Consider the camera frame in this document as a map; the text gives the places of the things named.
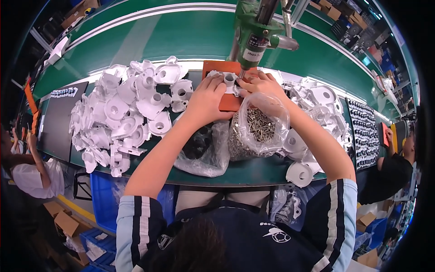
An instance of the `shirt logo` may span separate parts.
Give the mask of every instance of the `shirt logo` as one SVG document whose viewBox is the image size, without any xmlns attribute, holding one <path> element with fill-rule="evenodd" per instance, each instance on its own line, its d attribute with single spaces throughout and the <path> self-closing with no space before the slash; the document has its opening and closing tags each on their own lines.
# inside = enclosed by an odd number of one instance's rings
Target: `shirt logo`
<svg viewBox="0 0 435 272">
<path fill-rule="evenodd" d="M 290 241 L 291 239 L 290 235 L 280 230 L 279 228 L 270 228 L 269 233 L 264 235 L 263 237 L 270 236 L 270 235 L 272 236 L 272 239 L 277 243 L 285 243 Z"/>
<path fill-rule="evenodd" d="M 170 243 L 172 243 L 173 240 L 174 240 L 173 237 L 169 237 L 166 234 L 162 234 L 157 239 L 157 244 L 161 250 L 164 250 Z"/>
</svg>

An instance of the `label on machine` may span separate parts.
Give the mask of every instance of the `label on machine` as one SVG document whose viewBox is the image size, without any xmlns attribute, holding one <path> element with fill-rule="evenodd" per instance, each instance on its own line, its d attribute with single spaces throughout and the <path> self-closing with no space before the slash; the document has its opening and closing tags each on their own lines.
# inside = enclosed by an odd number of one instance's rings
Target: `label on machine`
<svg viewBox="0 0 435 272">
<path fill-rule="evenodd" d="M 264 51 L 263 52 L 254 52 L 254 51 L 251 51 L 249 49 L 245 49 L 245 51 L 243 52 L 243 58 L 247 61 L 256 62 L 256 61 L 261 61 L 263 54 L 264 54 Z"/>
<path fill-rule="evenodd" d="M 249 39 L 246 43 L 246 45 L 253 48 L 266 48 L 268 44 L 269 39 L 267 37 L 260 37 L 254 34 L 249 36 Z"/>
</svg>

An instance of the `pile of white plastic parts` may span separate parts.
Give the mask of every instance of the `pile of white plastic parts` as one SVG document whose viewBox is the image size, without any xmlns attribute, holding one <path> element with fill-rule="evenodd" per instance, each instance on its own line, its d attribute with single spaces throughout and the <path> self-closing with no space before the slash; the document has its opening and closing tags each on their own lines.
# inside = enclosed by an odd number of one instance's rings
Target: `pile of white plastic parts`
<svg viewBox="0 0 435 272">
<path fill-rule="evenodd" d="M 346 151 L 352 146 L 350 127 L 342 116 L 343 107 L 331 87 L 303 78 L 301 82 L 288 82 L 283 88 L 291 100 L 337 139 Z M 298 187 L 309 185 L 314 174 L 323 172 L 305 142 L 293 128 L 278 153 L 294 160 L 285 177 Z"/>
<path fill-rule="evenodd" d="M 130 167 L 130 155 L 146 152 L 139 148 L 145 141 L 152 135 L 164 137 L 171 129 L 169 112 L 163 109 L 184 111 L 193 92 L 192 81 L 182 79 L 187 69 L 177 62 L 171 56 L 158 67 L 149 60 L 132 61 L 130 67 L 116 64 L 103 71 L 89 96 L 83 94 L 77 101 L 70 133 L 73 146 L 84 150 L 87 173 L 99 163 L 110 165 L 112 176 L 121 177 Z M 158 93 L 157 84 L 170 85 L 172 96 Z"/>
</svg>

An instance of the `coworker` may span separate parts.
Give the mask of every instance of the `coworker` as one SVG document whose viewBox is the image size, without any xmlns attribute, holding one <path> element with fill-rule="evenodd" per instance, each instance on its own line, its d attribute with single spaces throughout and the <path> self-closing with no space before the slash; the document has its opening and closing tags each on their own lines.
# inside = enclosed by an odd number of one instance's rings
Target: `coworker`
<svg viewBox="0 0 435 272">
<path fill-rule="evenodd" d="M 117 218 L 117 272 L 346 270 L 356 233 L 353 163 L 324 128 L 287 98 L 272 75 L 253 74 L 258 78 L 250 78 L 251 83 L 238 80 L 242 95 L 278 97 L 288 109 L 290 125 L 327 175 L 327 185 L 307 204 L 302 230 L 271 222 L 256 206 L 216 198 L 178 211 L 167 226 L 156 198 L 180 150 L 197 129 L 233 115 L 218 110 L 226 90 L 223 77 L 207 77 L 184 115 L 127 183 Z"/>
<path fill-rule="evenodd" d="M 35 198 L 64 195 L 73 199 L 73 182 L 76 170 L 58 160 L 42 161 L 36 149 L 36 136 L 27 134 L 30 154 L 12 154 L 9 133 L 1 126 L 1 164 L 19 189 Z"/>
<path fill-rule="evenodd" d="M 364 189 L 359 195 L 361 205 L 386 200 L 410 182 L 412 165 L 415 162 L 414 132 L 403 144 L 403 156 L 396 153 L 393 146 L 393 132 L 386 131 L 388 140 L 388 156 L 378 159 L 377 168 L 369 172 Z"/>
</svg>

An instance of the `tray of black components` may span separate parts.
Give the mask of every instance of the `tray of black components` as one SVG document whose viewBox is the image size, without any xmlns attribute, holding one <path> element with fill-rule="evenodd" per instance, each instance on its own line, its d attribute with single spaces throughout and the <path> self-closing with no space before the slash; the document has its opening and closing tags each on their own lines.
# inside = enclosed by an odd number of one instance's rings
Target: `tray of black components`
<svg viewBox="0 0 435 272">
<path fill-rule="evenodd" d="M 375 114 L 371 107 L 346 98 L 354 134 L 356 170 L 376 164 L 379 154 L 379 137 Z"/>
</svg>

